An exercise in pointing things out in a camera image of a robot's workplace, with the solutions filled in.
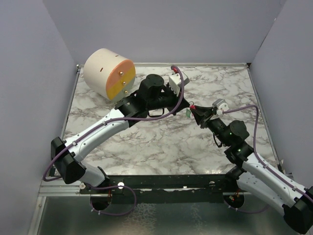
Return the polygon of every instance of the gray floor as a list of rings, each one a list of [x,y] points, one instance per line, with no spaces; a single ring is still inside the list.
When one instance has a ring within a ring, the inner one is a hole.
[[[247,196],[244,208],[264,203]],[[225,204],[140,204],[124,217],[90,212],[87,197],[50,197],[45,204],[40,235],[296,235],[273,209],[243,214]]]

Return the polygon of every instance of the black cable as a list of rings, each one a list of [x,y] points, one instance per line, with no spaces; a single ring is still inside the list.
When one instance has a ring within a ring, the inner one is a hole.
[[[216,141],[216,139],[215,139],[215,134],[213,133],[213,139],[214,139],[214,142],[215,142],[215,144],[216,144],[216,146],[218,147],[218,148],[220,148],[220,147],[222,147],[222,143],[221,144],[218,144],[217,143],[217,141]]]
[[[162,116],[162,115],[164,114],[164,112],[165,112],[165,111],[164,111],[164,108],[163,108],[161,115],[152,115],[152,116],[151,116],[151,115],[149,114],[149,112],[148,112],[148,116],[151,117],[151,118],[158,118],[158,117]]]

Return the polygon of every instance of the metal frame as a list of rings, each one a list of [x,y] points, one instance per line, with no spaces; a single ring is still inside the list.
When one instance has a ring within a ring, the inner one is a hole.
[[[185,66],[185,67],[194,67],[194,66],[212,66],[212,67],[216,67],[216,66],[243,66],[243,67],[246,67],[247,71],[248,71],[248,74],[249,74],[249,77],[250,77],[250,80],[252,82],[252,86],[253,86],[254,92],[256,94],[257,101],[259,103],[259,107],[260,107],[261,114],[262,114],[262,117],[263,117],[263,120],[264,120],[264,123],[265,123],[265,127],[266,127],[266,130],[267,130],[267,133],[268,133],[268,137],[269,137],[269,140],[270,140],[273,152],[274,152],[275,159],[278,161],[277,154],[276,154],[274,145],[272,143],[272,139],[271,139],[269,131],[268,131],[266,115],[265,115],[263,107],[262,107],[262,105],[260,103],[258,93],[257,93],[257,91],[255,89],[253,80],[251,79],[249,68],[248,68],[246,63],[238,63],[238,64],[227,64],[227,63],[225,63],[225,64],[219,64],[219,63],[215,63],[215,64],[214,63],[213,64],[212,63],[211,64],[208,64],[208,63],[135,63],[136,66],[140,66],[140,67],[144,67],[144,66],[160,67],[160,66],[168,66],[168,65],[172,65],[172,64],[176,64],[178,66]],[[72,105],[72,102],[73,102],[73,98],[74,98],[74,94],[75,94],[75,90],[76,90],[76,85],[77,85],[79,74],[80,74],[80,69],[83,68],[84,65],[76,65],[76,67],[77,67],[77,73],[76,73],[76,77],[75,77],[74,87],[73,87],[73,90],[72,90],[72,93],[71,93],[71,99],[70,99],[70,102],[69,102],[68,108],[67,108],[67,114],[66,114],[65,121],[64,121],[63,127],[62,127],[62,132],[61,132],[61,136],[62,137],[63,137],[65,129],[66,129],[67,119],[68,119],[68,115],[70,113],[71,105]],[[31,220],[31,224],[30,224],[30,228],[29,228],[29,231],[28,231],[28,235],[35,235],[35,234],[38,233],[41,217],[42,217],[43,212],[44,212],[46,197],[53,197],[53,196],[58,196],[58,197],[59,196],[61,196],[61,197],[64,197],[64,196],[107,197],[108,196],[105,193],[96,193],[96,192],[87,193],[87,194],[81,194],[79,185],[80,184],[78,182],[73,183],[71,185],[66,185],[63,182],[62,179],[61,180],[56,180],[56,181],[53,181],[53,182],[44,182],[44,181],[42,181],[41,186],[40,186],[40,190],[39,190],[39,193],[38,193],[38,198],[37,198],[37,201],[36,201],[36,207],[35,207],[34,214],[33,214],[32,220]],[[196,189],[200,189],[200,188],[180,188],[180,189],[181,189],[181,191],[187,190],[187,191],[190,191],[190,192],[194,192]],[[168,191],[177,191],[177,192],[179,192],[177,190],[177,188],[172,188],[172,189],[169,188],[167,190]],[[225,194],[228,195],[229,193],[227,192],[227,190],[222,190],[219,194],[221,194],[221,195],[225,195]]]

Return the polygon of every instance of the cylindrical container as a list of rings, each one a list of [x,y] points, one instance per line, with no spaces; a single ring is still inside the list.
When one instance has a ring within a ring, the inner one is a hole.
[[[92,54],[84,65],[86,84],[112,102],[128,95],[135,74],[131,60],[104,48]]]

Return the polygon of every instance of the green object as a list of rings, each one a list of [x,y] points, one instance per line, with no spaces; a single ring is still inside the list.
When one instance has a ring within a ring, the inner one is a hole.
[[[187,116],[188,118],[190,118],[190,115],[191,115],[190,109],[186,109],[186,116]]]

